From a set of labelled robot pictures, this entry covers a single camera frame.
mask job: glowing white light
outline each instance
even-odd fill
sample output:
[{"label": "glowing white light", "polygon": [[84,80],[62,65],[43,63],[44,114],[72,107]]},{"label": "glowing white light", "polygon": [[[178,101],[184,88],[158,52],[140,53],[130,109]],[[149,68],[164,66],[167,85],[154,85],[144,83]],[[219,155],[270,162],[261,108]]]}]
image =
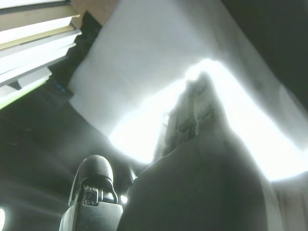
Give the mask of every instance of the glowing white light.
[{"label": "glowing white light", "polygon": [[5,222],[5,212],[0,208],[0,231],[2,231]]},{"label": "glowing white light", "polygon": [[231,129],[243,140],[270,180],[287,178],[307,170],[302,152],[288,140],[252,101],[235,77],[219,62],[202,60],[185,78],[159,92],[140,110],[123,120],[109,137],[124,153],[151,162],[164,115],[175,105],[187,80],[208,73],[221,100]]},{"label": "glowing white light", "polygon": [[127,197],[121,195],[121,201],[126,204],[127,203]]}]

